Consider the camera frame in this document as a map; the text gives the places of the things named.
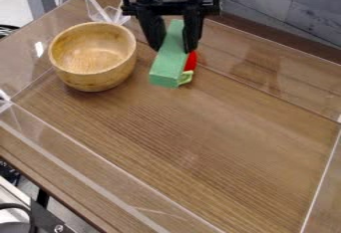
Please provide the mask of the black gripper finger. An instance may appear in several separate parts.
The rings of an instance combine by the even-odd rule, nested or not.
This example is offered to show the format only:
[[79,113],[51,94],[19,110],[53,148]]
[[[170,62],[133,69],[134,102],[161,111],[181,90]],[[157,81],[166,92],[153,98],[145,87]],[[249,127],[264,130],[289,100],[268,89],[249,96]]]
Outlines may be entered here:
[[168,34],[166,22],[161,15],[158,15],[152,9],[138,9],[138,20],[150,47],[158,51],[162,47],[165,37]]
[[194,51],[202,34],[204,17],[200,5],[188,5],[184,10],[184,49],[188,53]]

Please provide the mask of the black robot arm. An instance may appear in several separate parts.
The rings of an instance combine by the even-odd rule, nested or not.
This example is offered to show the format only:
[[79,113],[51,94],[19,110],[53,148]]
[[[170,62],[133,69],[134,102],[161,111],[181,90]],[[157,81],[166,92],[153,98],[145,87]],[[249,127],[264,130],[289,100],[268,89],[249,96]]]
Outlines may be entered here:
[[221,13],[221,0],[124,0],[124,14],[136,16],[152,48],[158,51],[166,39],[164,16],[182,16],[182,45],[189,53],[198,47],[204,20]]

